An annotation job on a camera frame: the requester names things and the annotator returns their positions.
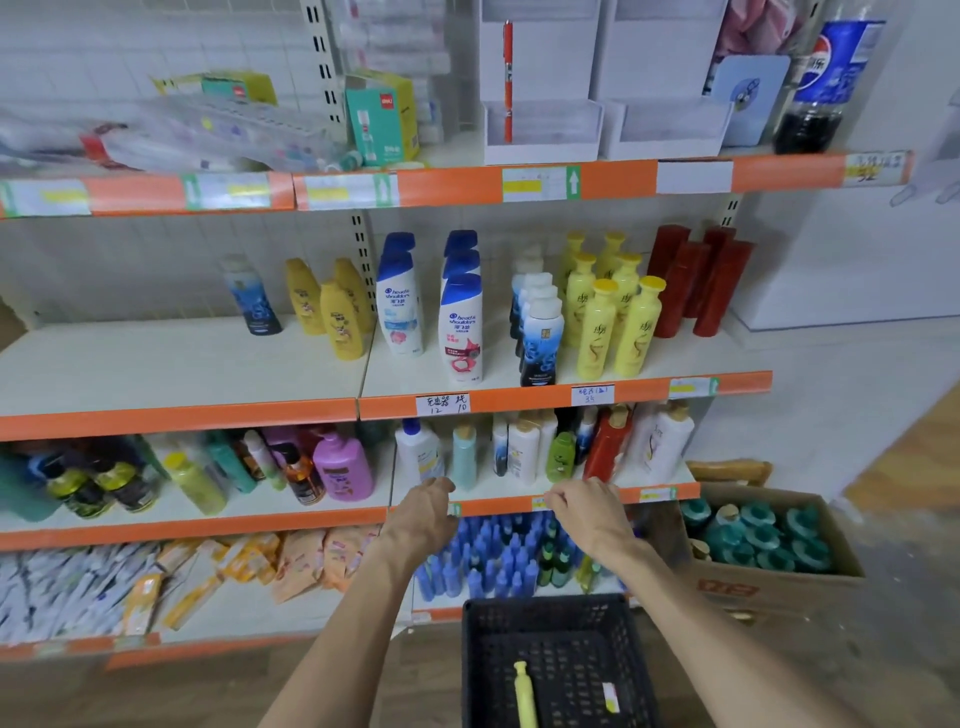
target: basket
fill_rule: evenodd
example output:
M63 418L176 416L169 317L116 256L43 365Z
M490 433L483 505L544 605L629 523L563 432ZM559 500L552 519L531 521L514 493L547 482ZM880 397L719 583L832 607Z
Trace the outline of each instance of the basket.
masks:
M471 599L463 628L464 726L519 726L514 663L524 660L539 728L660 728L624 595Z

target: handwritten price tag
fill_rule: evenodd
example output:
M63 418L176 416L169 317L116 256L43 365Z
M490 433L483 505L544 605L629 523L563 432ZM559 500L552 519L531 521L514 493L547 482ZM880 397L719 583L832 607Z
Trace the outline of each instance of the handwritten price tag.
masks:
M455 395L429 395L417 397L417 416L462 415L470 411L470 395L466 392Z
M868 152L847 155L845 187L883 187L906 184L907 152Z
M572 387L570 406L586 407L588 404L613 404L613 385L603 384L595 387Z

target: soda bottle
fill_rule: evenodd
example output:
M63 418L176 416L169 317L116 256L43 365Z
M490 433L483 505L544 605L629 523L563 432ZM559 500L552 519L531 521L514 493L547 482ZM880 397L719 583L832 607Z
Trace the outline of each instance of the soda bottle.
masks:
M824 27L774 136L777 154L814 154L830 145L894 2L828 0Z

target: pink bottle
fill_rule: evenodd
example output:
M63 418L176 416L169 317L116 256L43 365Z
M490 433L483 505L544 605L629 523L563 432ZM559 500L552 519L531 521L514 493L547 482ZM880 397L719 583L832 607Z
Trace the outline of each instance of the pink bottle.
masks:
M313 465L335 500L363 500L373 493L370 466L360 441L325 432L313 451Z

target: person's hand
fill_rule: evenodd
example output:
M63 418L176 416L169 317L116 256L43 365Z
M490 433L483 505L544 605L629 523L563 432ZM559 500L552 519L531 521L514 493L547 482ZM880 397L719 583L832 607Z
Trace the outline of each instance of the person's hand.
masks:
M613 549L636 540L620 502L620 489L600 478L557 483L546 494L546 507L556 514L573 543L605 566Z
M447 477L424 480L387 516L377 541L383 541L405 565L415 569L450 543L460 519L446 514L453 483Z

